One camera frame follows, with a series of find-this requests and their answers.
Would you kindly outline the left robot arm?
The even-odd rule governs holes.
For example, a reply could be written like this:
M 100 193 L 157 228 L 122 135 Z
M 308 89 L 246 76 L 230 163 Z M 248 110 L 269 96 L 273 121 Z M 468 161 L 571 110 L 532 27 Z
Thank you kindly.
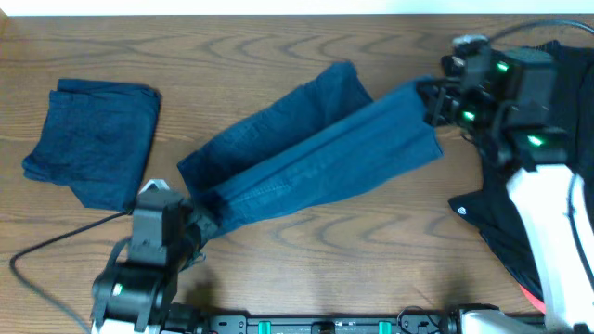
M 132 235 L 112 249 L 92 293 L 94 333 L 201 333 L 190 306 L 173 302 L 179 274 L 202 257 L 219 224 L 172 190 L 147 190 L 132 210 Z

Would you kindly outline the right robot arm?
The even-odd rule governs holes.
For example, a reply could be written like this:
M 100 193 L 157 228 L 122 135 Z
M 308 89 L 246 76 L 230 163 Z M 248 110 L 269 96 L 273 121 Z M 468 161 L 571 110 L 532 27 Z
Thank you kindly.
M 425 120 L 456 125 L 482 160 L 450 200 L 540 305 L 548 333 L 593 329 L 593 52 L 555 41 L 457 50 L 420 83 Z

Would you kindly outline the dark blue shorts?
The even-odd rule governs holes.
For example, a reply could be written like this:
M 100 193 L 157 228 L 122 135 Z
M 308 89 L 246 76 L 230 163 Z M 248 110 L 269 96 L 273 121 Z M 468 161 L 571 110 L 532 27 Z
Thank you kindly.
M 177 164 L 219 235 L 349 199 L 442 157 L 414 82 L 379 100 L 355 65 L 313 81 L 216 135 Z

